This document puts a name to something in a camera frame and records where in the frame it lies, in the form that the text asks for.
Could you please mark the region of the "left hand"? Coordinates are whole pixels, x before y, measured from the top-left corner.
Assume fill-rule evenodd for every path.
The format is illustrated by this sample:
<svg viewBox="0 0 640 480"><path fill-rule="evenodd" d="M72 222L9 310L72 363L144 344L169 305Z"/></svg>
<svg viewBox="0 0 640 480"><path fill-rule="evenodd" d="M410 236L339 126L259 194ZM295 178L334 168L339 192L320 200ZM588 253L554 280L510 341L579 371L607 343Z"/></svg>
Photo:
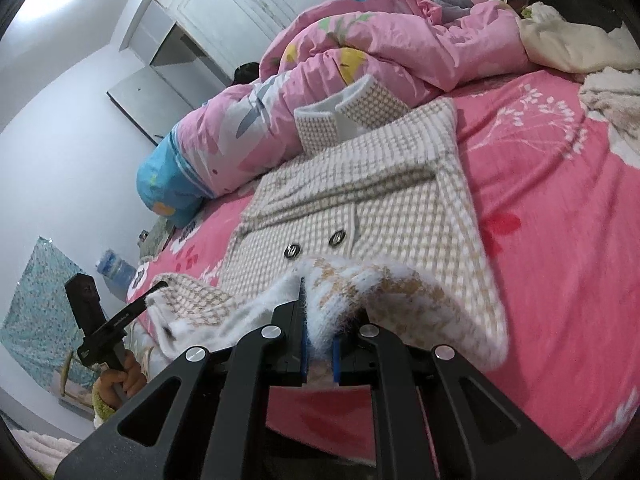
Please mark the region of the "left hand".
<svg viewBox="0 0 640 480"><path fill-rule="evenodd" d="M104 370L96 381L96 391L99 397L111 408L119 408L122 399L116 391L122 388L127 399L135 396L146 385L145 374L142 373L140 363L130 350L125 351L123 370Z"/></svg>

